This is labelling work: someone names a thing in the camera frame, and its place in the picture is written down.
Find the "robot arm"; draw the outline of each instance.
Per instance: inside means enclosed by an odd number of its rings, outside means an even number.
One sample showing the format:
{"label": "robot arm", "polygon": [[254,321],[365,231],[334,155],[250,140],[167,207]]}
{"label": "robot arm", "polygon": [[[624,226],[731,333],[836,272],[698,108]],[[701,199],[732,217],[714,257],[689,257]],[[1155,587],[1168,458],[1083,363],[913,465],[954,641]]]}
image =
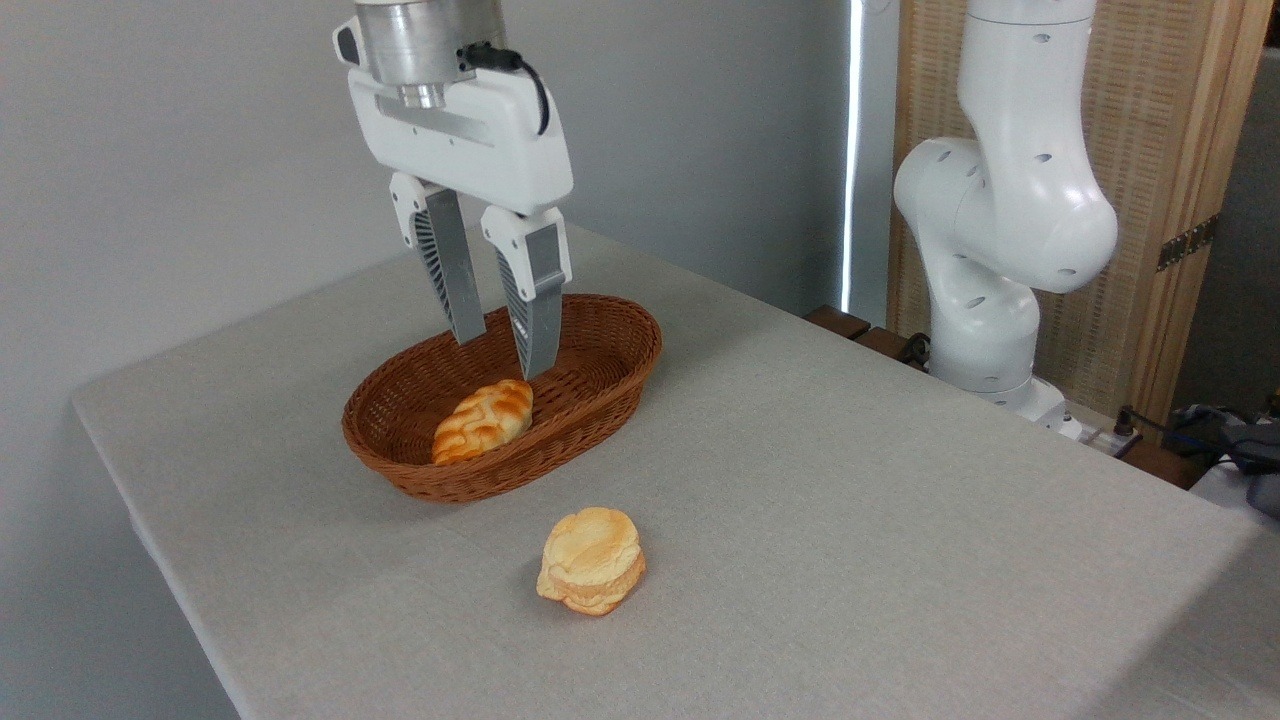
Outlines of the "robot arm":
{"label": "robot arm", "polygon": [[928,279],[929,372],[1052,429],[1065,401],[1032,377],[1030,288],[1084,286],[1116,242],[1080,123],[1094,4],[970,0],[959,95],[978,140],[920,143],[893,187]]}
{"label": "robot arm", "polygon": [[502,45],[497,0],[356,0],[334,31],[352,104],[406,245],[421,255],[458,342],[485,332],[457,192],[490,204],[526,378],[556,363],[561,286],[572,279],[564,219],[573,188],[556,101]]}
{"label": "robot arm", "polygon": [[973,0],[965,24],[959,96],[982,160],[957,240],[996,273],[1050,292],[1092,281],[1116,242],[1080,127],[1093,5]]}

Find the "pastry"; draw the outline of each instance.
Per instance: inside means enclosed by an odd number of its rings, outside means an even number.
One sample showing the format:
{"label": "pastry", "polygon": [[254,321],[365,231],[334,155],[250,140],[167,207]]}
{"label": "pastry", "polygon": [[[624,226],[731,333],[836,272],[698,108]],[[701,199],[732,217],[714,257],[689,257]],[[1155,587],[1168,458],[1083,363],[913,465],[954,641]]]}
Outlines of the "pastry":
{"label": "pastry", "polygon": [[500,380],[467,396],[435,428],[431,462],[448,465],[506,445],[529,429],[534,388],[524,380]]}
{"label": "pastry", "polygon": [[645,571],[640,534],[621,510],[588,507],[552,528],[538,594],[585,615],[608,615]]}

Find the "brown wicker basket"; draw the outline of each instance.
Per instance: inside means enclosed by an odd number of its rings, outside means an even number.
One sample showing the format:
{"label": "brown wicker basket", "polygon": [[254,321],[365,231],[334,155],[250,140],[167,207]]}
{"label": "brown wicker basket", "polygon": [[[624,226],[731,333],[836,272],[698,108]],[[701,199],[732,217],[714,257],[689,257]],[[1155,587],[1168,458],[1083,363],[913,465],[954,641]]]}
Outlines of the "brown wicker basket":
{"label": "brown wicker basket", "polygon": [[626,423],[658,354],[662,331],[644,307],[603,295],[564,296],[556,366],[530,383],[534,421],[508,445],[452,465],[431,464],[435,427],[476,388],[520,377],[507,309],[458,346],[448,332],[374,370],[342,414],[360,460],[406,495],[470,502],[504,493],[586,452]]}

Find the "metal hinge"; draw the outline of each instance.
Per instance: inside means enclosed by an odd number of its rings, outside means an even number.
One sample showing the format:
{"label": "metal hinge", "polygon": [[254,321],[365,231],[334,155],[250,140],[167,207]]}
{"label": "metal hinge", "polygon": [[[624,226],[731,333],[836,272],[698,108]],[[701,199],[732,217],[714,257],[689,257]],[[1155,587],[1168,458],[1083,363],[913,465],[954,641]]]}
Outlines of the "metal hinge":
{"label": "metal hinge", "polygon": [[1160,263],[1156,265],[1156,272],[1158,273],[1170,265],[1181,263],[1183,258],[1187,258],[1188,255],[1194,255],[1201,247],[1213,242],[1216,234],[1217,215],[1213,215],[1174,240],[1170,240],[1160,247]]}

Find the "stacked biscuit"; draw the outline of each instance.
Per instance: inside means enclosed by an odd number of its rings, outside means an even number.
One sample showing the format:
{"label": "stacked biscuit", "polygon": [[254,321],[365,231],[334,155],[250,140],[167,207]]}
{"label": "stacked biscuit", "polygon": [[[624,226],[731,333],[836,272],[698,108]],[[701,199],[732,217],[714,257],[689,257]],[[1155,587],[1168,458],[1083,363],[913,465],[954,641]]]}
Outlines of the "stacked biscuit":
{"label": "stacked biscuit", "polygon": [[538,594],[586,615],[608,615],[645,571],[640,534],[621,510],[568,515],[543,547]]}

